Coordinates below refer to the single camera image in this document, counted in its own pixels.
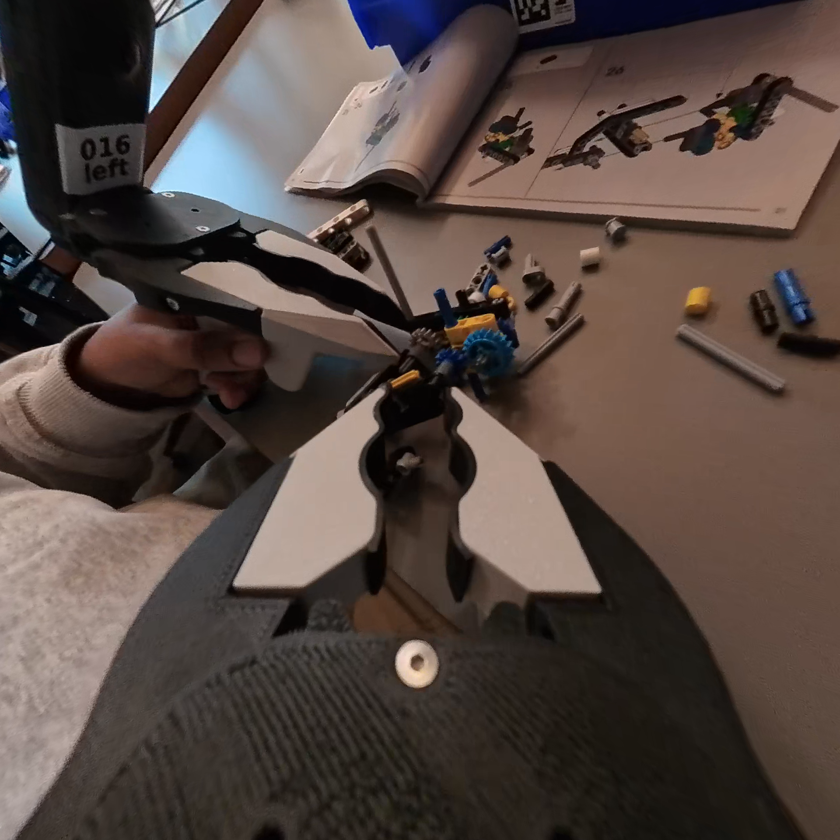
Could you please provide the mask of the long grey lego pin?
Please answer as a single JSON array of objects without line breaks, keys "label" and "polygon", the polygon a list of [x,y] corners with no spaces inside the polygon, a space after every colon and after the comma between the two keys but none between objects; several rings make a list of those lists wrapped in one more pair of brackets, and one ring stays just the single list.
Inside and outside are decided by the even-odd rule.
[{"label": "long grey lego pin", "polygon": [[570,316],[574,304],[583,291],[582,284],[576,280],[570,283],[560,299],[552,306],[544,321],[551,331],[556,331]]}]

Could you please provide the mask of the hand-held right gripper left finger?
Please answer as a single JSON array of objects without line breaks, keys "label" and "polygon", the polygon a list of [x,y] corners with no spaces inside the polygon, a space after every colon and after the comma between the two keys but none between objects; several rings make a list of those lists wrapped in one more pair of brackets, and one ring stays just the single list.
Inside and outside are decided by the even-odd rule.
[{"label": "hand-held right gripper left finger", "polygon": [[382,588],[382,492],[368,457],[384,436],[388,395],[381,385],[289,457],[233,579],[235,594],[352,606]]}]

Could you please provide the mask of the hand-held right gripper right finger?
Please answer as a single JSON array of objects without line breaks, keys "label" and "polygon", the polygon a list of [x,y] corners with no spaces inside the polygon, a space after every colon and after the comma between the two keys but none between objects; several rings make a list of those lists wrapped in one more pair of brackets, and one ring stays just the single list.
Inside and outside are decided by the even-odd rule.
[{"label": "hand-held right gripper right finger", "polygon": [[455,601],[491,610],[598,598],[602,586],[540,456],[457,390],[445,399],[445,430],[458,491],[445,562]]}]

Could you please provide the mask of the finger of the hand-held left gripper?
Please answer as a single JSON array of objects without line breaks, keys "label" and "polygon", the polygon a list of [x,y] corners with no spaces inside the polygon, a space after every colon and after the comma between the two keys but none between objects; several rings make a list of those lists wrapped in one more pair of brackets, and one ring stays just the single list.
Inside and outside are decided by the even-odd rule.
[{"label": "finger of the hand-held left gripper", "polygon": [[206,262],[182,275],[210,289],[213,301],[261,310],[259,325],[269,345],[266,372],[284,391],[303,387],[318,356],[390,364],[403,351],[397,330],[279,287],[255,268]]},{"label": "finger of the hand-held left gripper", "polygon": [[263,231],[251,246],[251,266],[276,286],[336,312],[358,314],[398,330],[415,328],[414,318],[386,290],[312,243]]}]

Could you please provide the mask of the long blue lego pin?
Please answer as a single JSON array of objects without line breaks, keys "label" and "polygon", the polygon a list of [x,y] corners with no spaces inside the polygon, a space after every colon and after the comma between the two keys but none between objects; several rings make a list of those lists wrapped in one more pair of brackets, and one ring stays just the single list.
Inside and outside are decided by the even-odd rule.
[{"label": "long blue lego pin", "polygon": [[792,269],[776,271],[773,274],[773,284],[794,326],[804,327],[816,320],[811,299],[805,293],[799,277]]}]

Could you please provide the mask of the person's left forearm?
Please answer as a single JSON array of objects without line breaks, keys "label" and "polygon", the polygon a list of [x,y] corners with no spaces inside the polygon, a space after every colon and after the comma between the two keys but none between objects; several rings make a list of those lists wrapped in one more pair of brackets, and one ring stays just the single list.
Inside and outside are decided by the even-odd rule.
[{"label": "person's left forearm", "polygon": [[139,407],[124,407],[79,385],[71,365],[102,326],[2,363],[2,518],[24,508],[53,513],[78,499],[86,507],[127,507],[151,476],[154,446],[196,404],[196,396],[139,394]]}]

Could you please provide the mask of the black lego beam with holes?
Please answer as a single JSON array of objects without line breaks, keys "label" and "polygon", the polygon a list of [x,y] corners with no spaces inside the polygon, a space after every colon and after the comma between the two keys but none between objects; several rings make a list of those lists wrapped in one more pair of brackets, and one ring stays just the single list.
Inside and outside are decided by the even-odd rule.
[{"label": "black lego beam with holes", "polygon": [[369,252],[349,230],[331,228],[322,236],[319,243],[342,262],[359,272],[365,272],[371,265]]}]

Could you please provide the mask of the long thin grey lego axle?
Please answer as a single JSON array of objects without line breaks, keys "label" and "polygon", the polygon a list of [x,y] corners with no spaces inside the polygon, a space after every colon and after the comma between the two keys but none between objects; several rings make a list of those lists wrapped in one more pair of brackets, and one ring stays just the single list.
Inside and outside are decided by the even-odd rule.
[{"label": "long thin grey lego axle", "polygon": [[374,224],[369,224],[365,228],[365,233],[370,240],[371,248],[374,252],[375,258],[379,261],[383,274],[390,285],[396,302],[402,311],[402,314],[408,320],[413,320],[413,310],[406,297],[403,285],[399,281],[390,257],[386,253],[385,247],[382,243],[382,237]]}]

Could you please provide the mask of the lego gear assembly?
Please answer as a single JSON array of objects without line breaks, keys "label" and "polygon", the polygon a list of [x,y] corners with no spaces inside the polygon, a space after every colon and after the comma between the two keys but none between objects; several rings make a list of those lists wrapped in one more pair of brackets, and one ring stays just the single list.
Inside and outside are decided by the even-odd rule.
[{"label": "lego gear assembly", "polygon": [[494,382],[508,376],[519,348],[514,309],[504,301],[488,302],[482,290],[459,290],[453,303],[436,289],[436,309],[414,319],[402,374],[418,369],[434,373],[440,366],[455,380],[453,387],[471,391],[486,403]]}]

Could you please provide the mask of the long white lego beam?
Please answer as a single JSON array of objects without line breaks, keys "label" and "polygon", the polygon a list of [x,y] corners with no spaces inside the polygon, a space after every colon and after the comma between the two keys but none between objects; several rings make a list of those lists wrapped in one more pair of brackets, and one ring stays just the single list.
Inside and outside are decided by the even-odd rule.
[{"label": "long white lego beam", "polygon": [[307,234],[307,237],[312,241],[322,242],[332,234],[341,231],[350,231],[358,227],[370,215],[371,206],[368,201],[365,199],[360,200],[348,206],[324,224],[313,229]]}]

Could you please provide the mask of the person's left hand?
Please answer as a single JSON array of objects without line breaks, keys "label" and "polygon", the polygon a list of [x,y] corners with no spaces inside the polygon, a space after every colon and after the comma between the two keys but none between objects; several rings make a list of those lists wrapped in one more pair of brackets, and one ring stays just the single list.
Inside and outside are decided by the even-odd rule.
[{"label": "person's left hand", "polygon": [[266,380],[264,339],[228,325],[201,327],[187,316],[132,304],[68,353],[70,378],[113,406],[151,411],[204,393],[235,411]]}]

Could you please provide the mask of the person's grey sweatshirt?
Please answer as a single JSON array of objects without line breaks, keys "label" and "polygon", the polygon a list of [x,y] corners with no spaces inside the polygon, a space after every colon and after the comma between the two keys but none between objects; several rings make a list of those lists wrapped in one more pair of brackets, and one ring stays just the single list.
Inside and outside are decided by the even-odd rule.
[{"label": "person's grey sweatshirt", "polygon": [[142,604],[217,510],[124,509],[2,475],[1,836],[63,769]]}]

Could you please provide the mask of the lego instruction booklet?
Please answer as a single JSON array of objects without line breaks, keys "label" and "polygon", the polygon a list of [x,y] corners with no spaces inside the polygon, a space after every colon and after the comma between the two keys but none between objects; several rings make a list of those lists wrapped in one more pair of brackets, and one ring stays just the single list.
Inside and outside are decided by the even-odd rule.
[{"label": "lego instruction booklet", "polygon": [[520,50],[475,4],[348,94],[288,193],[790,233],[838,150],[838,2]]}]

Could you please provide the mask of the blue storage bin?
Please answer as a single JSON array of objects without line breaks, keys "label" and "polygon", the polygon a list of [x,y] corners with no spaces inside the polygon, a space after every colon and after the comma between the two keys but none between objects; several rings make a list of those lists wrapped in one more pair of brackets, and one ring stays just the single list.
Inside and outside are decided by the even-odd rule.
[{"label": "blue storage bin", "polygon": [[472,7],[497,7],[526,48],[560,46],[786,5],[783,1],[349,1],[370,48],[404,64]]}]

